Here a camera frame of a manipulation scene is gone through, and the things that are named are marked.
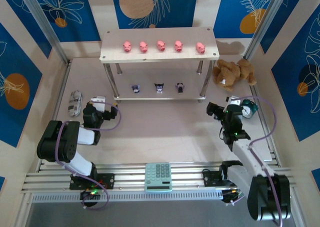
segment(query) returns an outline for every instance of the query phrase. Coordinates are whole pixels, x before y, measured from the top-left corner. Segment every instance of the kuromi figurine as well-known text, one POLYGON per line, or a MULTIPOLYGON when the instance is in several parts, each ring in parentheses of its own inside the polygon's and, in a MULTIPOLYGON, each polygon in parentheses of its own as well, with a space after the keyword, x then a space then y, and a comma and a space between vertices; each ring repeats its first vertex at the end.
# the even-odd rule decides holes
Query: kuromi figurine
POLYGON ((198 42, 195 45, 195 49, 198 53, 203 54, 206 51, 206 46, 203 43, 198 42))
POLYGON ((155 83, 154 86, 155 86, 156 92, 161 94, 162 91, 164 90, 164 85, 165 83, 155 83))
POLYGON ((177 83, 176 88, 178 89, 178 94, 182 94, 184 92, 184 84, 183 83, 177 83))
POLYGON ((125 52, 129 52, 131 50, 131 43, 129 41, 124 42, 123 49, 125 52))
POLYGON ((158 50, 160 50, 160 51, 165 51, 165 49, 166 49, 166 43, 161 40, 158 40, 156 42, 156 46, 157 46, 158 50))
POLYGON ((176 51, 178 52, 181 52, 182 51, 182 46, 183 44, 181 43, 180 40, 177 40, 175 43, 174 43, 174 48, 176 51))
POLYGON ((133 93, 138 94, 140 93, 140 84, 131 85, 133 93))
POLYGON ((148 44, 146 42, 141 41, 140 42, 140 50, 141 52, 145 53, 148 50, 148 44))

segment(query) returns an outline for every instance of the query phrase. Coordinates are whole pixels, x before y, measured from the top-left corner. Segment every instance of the brown teddy bear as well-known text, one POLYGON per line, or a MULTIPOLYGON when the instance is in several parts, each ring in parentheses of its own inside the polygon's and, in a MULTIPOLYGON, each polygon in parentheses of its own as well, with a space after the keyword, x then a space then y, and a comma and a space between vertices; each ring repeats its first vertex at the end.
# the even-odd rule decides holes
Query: brown teddy bear
POLYGON ((219 59, 213 68, 213 82, 227 91, 233 91, 238 80, 247 80, 249 85, 255 85, 254 66, 246 59, 240 59, 237 64, 219 59))

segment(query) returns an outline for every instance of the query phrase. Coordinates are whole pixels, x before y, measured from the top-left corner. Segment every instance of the calculator keypad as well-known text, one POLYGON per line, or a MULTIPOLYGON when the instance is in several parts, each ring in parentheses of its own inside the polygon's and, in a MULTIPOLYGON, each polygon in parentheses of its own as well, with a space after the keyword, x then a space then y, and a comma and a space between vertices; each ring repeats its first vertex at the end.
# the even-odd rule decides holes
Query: calculator keypad
POLYGON ((172 183, 171 183, 170 164, 169 163, 148 163, 145 167, 145 184, 147 186, 154 186, 154 187, 170 185, 170 189, 171 189, 172 183))

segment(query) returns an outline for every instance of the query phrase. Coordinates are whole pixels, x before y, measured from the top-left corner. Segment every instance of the metal shelf leg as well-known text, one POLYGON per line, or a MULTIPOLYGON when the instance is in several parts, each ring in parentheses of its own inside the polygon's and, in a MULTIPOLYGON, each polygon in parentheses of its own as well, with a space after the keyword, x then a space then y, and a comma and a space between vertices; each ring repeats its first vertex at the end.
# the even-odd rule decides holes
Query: metal shelf leg
POLYGON ((197 74, 201 74, 202 73, 202 65, 204 64, 203 60, 200 60, 199 65, 198 65, 198 69, 196 70, 197 74))
POLYGON ((117 73, 118 75, 121 75, 121 74, 122 74, 122 70, 121 70, 121 68, 120 68, 120 64, 116 63, 115 66, 116 66, 116 73, 117 73))
POLYGON ((106 76, 108 76, 112 91, 113 91, 113 96, 115 98, 119 98, 119 92, 116 86, 116 82, 115 82, 115 78, 114 75, 112 74, 111 68, 110 68, 110 64, 109 63, 104 63, 103 64, 106 76))
POLYGON ((206 92, 207 92, 208 84, 209 84, 210 77, 211 77, 211 75, 212 75, 212 71, 213 71, 213 68, 214 68, 215 63, 216 63, 215 60, 210 60, 208 72, 206 73, 205 80, 204 80, 204 83, 203 83, 203 87, 202 87, 202 90, 201 90, 201 92, 200 92, 200 96, 201 96, 203 99, 199 99, 199 100, 198 100, 199 103, 201 103, 202 101, 204 101, 204 99, 205 99, 205 97, 206 97, 206 92))

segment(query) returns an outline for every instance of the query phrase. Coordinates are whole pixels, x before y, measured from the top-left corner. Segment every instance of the small table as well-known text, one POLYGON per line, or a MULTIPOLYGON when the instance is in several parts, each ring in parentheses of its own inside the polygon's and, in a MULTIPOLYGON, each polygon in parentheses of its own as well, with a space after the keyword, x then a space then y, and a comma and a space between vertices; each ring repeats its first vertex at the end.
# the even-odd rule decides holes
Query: small table
POLYGON ((116 29, 107 31, 101 47, 100 61, 109 79, 114 99, 121 100, 198 100, 206 98, 206 91, 219 51, 211 27, 116 29), (157 48, 157 41, 165 42, 165 51, 157 48), (183 44, 181 52, 175 50, 175 42, 183 44), (131 43, 130 52, 125 52, 123 44, 131 43), (148 44, 146 53, 140 51, 140 42, 148 44), (196 44, 205 45, 205 53, 198 53, 196 44), (208 70, 203 77, 204 61, 208 61, 208 70), (120 64, 125 63, 123 72, 120 64), (110 64, 115 64, 114 76, 110 64), (164 83, 163 93, 157 93, 154 84, 164 83), (175 89, 177 83, 183 83, 183 94, 175 89), (131 85, 140 85, 136 94, 131 85))

